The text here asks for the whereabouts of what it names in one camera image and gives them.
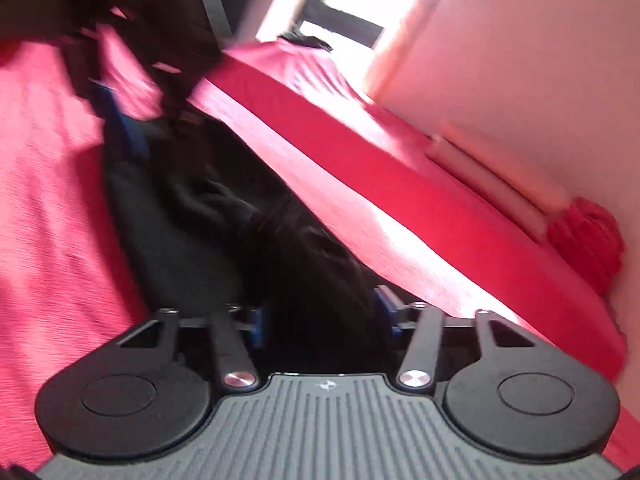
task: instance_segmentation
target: logo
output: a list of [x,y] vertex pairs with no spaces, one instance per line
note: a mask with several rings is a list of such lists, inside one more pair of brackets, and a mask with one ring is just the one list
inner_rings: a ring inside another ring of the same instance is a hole
[[325,379],[320,384],[318,384],[318,386],[320,386],[326,392],[329,392],[329,391],[333,390],[334,388],[338,387],[338,385],[336,383],[334,383],[333,381],[330,381],[329,379]]

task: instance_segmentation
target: pillow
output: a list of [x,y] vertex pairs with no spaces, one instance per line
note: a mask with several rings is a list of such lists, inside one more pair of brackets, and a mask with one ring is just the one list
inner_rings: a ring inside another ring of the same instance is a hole
[[497,140],[447,121],[440,124],[440,135],[484,164],[543,213],[555,215],[572,204],[569,192],[542,168],[523,160]]
[[478,161],[437,136],[426,155],[456,179],[473,189],[537,242],[546,239],[545,216],[505,181]]

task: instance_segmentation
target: window frame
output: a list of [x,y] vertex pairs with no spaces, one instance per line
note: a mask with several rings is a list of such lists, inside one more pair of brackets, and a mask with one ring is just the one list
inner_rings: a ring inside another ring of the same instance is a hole
[[313,23],[369,48],[373,47],[383,31],[383,27],[329,7],[323,0],[306,0],[296,20],[296,27],[303,22]]

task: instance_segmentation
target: round black pad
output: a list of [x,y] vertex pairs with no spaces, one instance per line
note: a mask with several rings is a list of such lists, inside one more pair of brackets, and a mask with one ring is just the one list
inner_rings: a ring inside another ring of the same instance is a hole
[[190,436],[209,412],[209,383],[173,362],[89,380],[59,374],[36,400],[52,448],[90,460],[155,455]]
[[493,314],[476,317],[476,333],[481,359],[455,374],[444,396],[463,433],[526,460],[568,460],[604,448],[620,402],[603,377]]
[[114,375],[88,384],[82,393],[82,403],[97,415],[126,416],[144,410],[155,396],[155,386],[146,379]]
[[546,374],[514,375],[502,382],[498,393],[507,406],[529,415],[561,412],[574,399],[571,386]]

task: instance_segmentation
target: metal knob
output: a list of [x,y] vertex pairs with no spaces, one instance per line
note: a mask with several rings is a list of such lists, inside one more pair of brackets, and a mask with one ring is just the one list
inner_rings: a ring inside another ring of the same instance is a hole
[[231,372],[225,375],[224,381],[231,388],[248,388],[253,386],[256,378],[250,372]]
[[422,370],[409,370],[400,375],[398,380],[409,388],[421,388],[431,382],[431,376]]

